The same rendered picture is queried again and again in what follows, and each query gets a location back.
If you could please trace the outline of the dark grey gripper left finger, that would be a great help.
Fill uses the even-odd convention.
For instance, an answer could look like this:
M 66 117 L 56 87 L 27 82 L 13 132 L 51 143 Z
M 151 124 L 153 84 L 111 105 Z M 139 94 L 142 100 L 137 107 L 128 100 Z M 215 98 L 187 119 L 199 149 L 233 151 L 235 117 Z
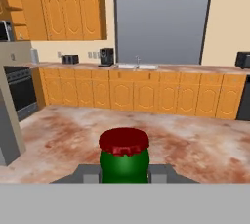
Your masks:
M 56 180 L 56 183 L 99 184 L 101 180 L 102 172 L 97 164 L 80 164 L 72 174 Z

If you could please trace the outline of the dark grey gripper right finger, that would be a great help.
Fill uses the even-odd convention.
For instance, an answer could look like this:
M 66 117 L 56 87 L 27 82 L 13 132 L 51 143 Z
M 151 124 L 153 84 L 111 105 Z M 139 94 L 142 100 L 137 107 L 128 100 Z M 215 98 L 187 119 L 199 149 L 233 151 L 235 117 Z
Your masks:
M 178 174 L 171 164 L 151 164 L 148 169 L 150 183 L 194 183 L 181 174 Z

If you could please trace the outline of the green jar with red lid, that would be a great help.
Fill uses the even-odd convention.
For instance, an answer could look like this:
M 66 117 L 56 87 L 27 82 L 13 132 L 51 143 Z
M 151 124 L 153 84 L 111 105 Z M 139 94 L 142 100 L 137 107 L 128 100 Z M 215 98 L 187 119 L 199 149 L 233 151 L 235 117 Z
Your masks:
M 147 183 L 149 139 L 140 129 L 106 130 L 99 139 L 103 183 Z

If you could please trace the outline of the orange base cabinet run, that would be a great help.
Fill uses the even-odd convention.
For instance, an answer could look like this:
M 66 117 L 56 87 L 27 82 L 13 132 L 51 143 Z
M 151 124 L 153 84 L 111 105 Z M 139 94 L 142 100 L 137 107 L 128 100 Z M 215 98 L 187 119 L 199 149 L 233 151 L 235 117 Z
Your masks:
M 96 67 L 36 67 L 40 108 L 94 107 L 235 120 L 247 76 L 223 71 L 127 70 Z

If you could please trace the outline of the black oven range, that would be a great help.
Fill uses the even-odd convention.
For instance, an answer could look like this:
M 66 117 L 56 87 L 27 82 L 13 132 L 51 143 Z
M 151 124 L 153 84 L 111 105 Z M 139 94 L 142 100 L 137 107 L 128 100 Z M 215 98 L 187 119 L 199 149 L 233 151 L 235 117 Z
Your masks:
M 29 67 L 4 66 L 9 89 L 19 121 L 38 111 L 35 90 Z

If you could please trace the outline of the white sink with tap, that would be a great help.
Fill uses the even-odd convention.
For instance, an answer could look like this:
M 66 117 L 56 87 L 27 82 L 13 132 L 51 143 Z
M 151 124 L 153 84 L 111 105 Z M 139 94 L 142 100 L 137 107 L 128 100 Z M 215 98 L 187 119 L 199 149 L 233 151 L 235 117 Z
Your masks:
M 148 70 L 157 70 L 158 65 L 149 65 L 149 64 L 141 64 L 140 57 L 136 56 L 136 62 L 134 64 L 121 64 L 117 63 L 115 67 L 122 69 L 148 69 Z

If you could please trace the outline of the black dishwasher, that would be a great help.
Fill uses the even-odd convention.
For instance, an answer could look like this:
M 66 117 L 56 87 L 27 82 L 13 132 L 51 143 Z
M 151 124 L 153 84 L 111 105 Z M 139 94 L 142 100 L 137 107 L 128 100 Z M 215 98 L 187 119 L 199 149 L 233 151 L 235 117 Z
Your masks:
M 236 119 L 250 121 L 250 75 L 246 76 Z

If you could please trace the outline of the black toaster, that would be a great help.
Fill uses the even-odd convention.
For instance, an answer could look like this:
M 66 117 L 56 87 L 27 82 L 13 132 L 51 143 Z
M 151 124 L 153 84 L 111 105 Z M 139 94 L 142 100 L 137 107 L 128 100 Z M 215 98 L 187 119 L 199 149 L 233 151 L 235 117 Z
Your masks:
M 79 63 L 79 57 L 77 55 L 62 55 L 62 63 L 75 65 Z

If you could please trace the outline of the black coffee machine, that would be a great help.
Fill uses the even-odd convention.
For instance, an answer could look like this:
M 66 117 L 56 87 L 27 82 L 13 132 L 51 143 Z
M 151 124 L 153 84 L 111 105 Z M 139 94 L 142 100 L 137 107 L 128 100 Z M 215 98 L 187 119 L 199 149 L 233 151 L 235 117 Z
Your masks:
M 100 50 L 100 67 L 110 67 L 114 64 L 114 50 L 112 48 L 102 48 Z

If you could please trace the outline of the grey jar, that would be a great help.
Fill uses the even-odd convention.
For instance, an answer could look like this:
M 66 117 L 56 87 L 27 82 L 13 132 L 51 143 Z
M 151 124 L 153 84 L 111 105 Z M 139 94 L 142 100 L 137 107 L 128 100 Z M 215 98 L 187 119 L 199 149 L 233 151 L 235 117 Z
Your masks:
M 31 55 L 31 61 L 34 64 L 39 64 L 39 57 L 38 57 L 38 51 L 37 51 L 37 49 L 31 48 L 30 49 L 30 55 Z

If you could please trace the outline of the black toaster oven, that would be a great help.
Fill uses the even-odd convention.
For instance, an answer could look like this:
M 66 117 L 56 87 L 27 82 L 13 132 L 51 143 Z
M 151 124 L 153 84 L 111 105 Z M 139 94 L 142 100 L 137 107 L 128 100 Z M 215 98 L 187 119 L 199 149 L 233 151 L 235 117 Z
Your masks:
M 250 68 L 250 52 L 238 52 L 235 65 L 241 69 Z

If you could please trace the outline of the grey window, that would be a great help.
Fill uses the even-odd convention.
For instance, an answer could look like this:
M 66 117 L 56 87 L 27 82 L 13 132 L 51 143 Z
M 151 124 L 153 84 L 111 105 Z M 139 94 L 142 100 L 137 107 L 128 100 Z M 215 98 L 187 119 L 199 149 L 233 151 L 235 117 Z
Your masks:
M 119 63 L 199 65 L 211 0 L 113 0 Z

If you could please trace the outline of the black microwave oven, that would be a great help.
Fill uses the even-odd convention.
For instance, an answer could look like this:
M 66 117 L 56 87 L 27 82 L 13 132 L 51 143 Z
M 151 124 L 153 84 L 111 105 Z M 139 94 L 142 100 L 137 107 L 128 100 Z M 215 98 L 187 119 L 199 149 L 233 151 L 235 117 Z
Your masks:
M 12 25 L 9 21 L 0 21 L 0 41 L 2 42 L 14 41 Z

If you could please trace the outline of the orange open shelf unit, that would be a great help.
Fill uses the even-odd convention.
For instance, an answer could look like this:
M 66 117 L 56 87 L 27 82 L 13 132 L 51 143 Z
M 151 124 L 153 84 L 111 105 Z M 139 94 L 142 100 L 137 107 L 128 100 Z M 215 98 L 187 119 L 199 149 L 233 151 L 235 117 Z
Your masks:
M 9 21 L 16 41 L 28 41 L 29 33 L 21 0 L 0 0 L 0 21 Z

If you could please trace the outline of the orange wall cabinet run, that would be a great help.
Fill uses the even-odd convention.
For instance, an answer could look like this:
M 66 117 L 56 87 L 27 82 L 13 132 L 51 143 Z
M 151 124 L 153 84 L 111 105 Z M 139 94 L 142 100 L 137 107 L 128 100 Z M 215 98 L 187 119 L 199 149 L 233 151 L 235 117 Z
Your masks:
M 28 40 L 107 40 L 105 0 L 21 2 Z

